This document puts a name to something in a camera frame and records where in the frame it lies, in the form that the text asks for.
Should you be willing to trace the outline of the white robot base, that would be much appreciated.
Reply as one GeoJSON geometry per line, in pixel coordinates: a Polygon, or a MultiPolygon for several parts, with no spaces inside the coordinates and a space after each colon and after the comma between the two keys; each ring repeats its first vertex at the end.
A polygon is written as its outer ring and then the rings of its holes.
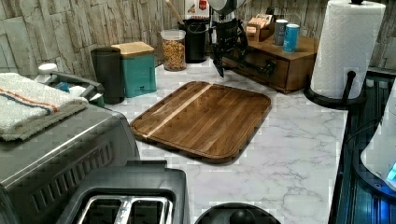
{"type": "Polygon", "coordinates": [[[396,188],[396,88],[392,89],[384,115],[369,145],[361,153],[363,165],[392,190],[396,188]]]}

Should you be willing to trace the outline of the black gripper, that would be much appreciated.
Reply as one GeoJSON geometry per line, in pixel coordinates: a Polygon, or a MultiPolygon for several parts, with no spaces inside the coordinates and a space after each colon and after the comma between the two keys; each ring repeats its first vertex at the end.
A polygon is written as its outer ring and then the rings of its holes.
{"type": "Polygon", "coordinates": [[[212,21],[210,27],[211,55],[219,75],[224,77],[222,58],[232,55],[242,63],[248,52],[248,38],[243,23],[238,19],[212,21]]]}

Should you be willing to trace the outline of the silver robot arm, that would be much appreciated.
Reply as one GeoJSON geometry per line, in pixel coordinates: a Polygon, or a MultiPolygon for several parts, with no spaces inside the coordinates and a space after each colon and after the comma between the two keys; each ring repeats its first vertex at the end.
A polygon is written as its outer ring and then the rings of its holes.
{"type": "Polygon", "coordinates": [[[209,4],[209,46],[211,58],[219,75],[223,77],[222,58],[238,52],[238,61],[245,60],[248,50],[248,38],[242,21],[234,12],[245,0],[208,0],[209,4]]]}

